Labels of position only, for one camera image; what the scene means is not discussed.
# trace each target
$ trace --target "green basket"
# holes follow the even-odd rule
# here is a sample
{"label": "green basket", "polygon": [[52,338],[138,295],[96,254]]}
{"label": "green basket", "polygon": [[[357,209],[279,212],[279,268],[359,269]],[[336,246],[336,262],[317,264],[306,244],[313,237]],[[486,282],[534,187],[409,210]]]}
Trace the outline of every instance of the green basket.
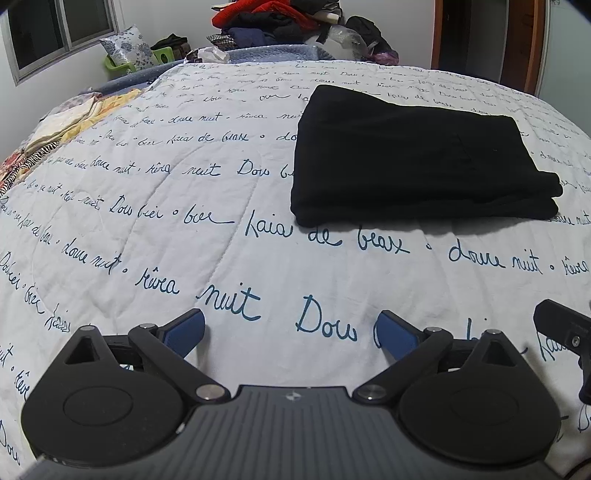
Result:
{"label": "green basket", "polygon": [[[170,47],[160,48],[159,50],[153,50],[154,56],[158,61],[158,64],[162,65],[164,63],[169,63],[174,61],[174,54],[173,49]],[[113,60],[108,55],[105,57],[105,67],[109,71],[112,76],[121,77],[123,75],[127,75],[128,73],[133,73],[136,71],[136,68],[131,63],[124,63],[123,65],[115,65]]]}

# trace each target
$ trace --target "logo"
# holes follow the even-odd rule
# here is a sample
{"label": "logo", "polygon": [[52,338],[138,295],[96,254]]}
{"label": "logo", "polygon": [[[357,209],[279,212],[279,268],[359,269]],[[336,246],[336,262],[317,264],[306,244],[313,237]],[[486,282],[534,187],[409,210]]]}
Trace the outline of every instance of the logo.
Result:
{"label": "logo", "polygon": [[285,397],[289,401],[296,402],[301,398],[301,395],[298,392],[292,390],[291,393],[288,393]]}

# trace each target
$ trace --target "red clothing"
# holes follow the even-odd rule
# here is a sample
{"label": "red clothing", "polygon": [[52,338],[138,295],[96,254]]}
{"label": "red clothing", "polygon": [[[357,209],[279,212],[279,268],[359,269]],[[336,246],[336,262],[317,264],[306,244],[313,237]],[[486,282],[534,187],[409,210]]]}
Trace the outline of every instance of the red clothing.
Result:
{"label": "red clothing", "polygon": [[286,17],[293,18],[302,30],[316,30],[319,28],[317,22],[308,18],[303,13],[298,12],[295,8],[290,7],[288,0],[272,0],[271,2],[262,4],[260,7],[257,7],[252,11],[254,14],[259,12],[276,12],[285,15]]}
{"label": "red clothing", "polygon": [[315,30],[319,27],[317,22],[290,7],[290,0],[238,0],[217,13],[212,18],[212,25],[216,28],[224,28],[232,18],[241,12],[276,12],[293,18],[304,30]]}

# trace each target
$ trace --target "clothing pile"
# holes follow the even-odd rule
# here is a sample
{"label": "clothing pile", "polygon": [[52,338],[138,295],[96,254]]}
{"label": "clothing pile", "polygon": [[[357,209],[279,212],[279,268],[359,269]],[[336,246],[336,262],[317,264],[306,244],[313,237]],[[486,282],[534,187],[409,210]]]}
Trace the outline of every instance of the clothing pile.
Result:
{"label": "clothing pile", "polygon": [[508,116],[401,106],[320,85],[298,125],[291,211],[303,227],[547,220],[558,213],[552,197],[562,193],[556,173],[537,170]]}
{"label": "clothing pile", "polygon": [[51,152],[137,97],[141,90],[102,97],[84,93],[51,110],[35,131],[0,164],[0,197],[23,181]]}
{"label": "clothing pile", "polygon": [[[349,33],[363,44],[361,54],[340,56],[341,45],[325,50],[336,59],[398,65],[398,53],[379,29],[362,17],[352,17],[345,25],[340,3],[334,0],[238,0],[212,9],[218,12],[212,24],[222,32],[207,39],[222,51],[302,43],[323,48],[328,39],[336,37],[350,43]],[[331,33],[331,27],[338,30]]]}

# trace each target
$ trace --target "doorway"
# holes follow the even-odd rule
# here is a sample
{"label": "doorway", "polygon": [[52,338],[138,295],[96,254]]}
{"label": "doorway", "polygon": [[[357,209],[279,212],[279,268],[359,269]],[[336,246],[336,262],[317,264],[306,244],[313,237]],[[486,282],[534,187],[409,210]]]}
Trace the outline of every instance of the doorway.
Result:
{"label": "doorway", "polygon": [[431,68],[535,92],[546,0],[436,0]]}

